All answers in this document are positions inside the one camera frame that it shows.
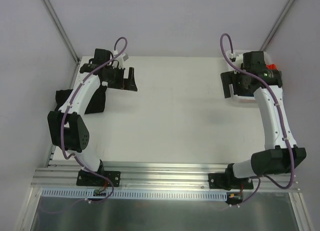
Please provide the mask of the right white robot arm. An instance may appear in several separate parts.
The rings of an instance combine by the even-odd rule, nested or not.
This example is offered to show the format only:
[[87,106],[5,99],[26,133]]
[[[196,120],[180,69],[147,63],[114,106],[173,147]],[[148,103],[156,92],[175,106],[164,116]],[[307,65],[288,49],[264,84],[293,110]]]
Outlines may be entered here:
[[242,55],[242,66],[235,66],[236,59],[222,54],[232,71],[220,75],[225,98],[231,95],[253,95],[264,130],[264,150],[251,155],[246,161],[228,165],[230,172],[224,175],[224,184],[236,188],[242,179],[290,174],[286,186],[292,186],[296,167],[306,158],[304,147],[298,147],[291,132],[283,104],[282,74],[265,63],[264,52],[250,51]]

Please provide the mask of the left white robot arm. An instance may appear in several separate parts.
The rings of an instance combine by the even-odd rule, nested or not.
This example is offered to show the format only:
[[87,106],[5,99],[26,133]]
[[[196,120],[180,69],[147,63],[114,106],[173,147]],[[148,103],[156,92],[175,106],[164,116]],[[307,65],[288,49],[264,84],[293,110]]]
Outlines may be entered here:
[[47,116],[53,145],[62,150],[65,159],[74,157],[88,172],[87,178],[93,185],[102,184],[105,173],[101,160],[89,148],[90,132],[83,116],[104,112],[108,88],[138,91],[133,67],[125,77],[127,59],[123,52],[97,48],[93,58],[80,68],[77,86],[57,91],[57,95],[65,97],[57,103],[58,109]]

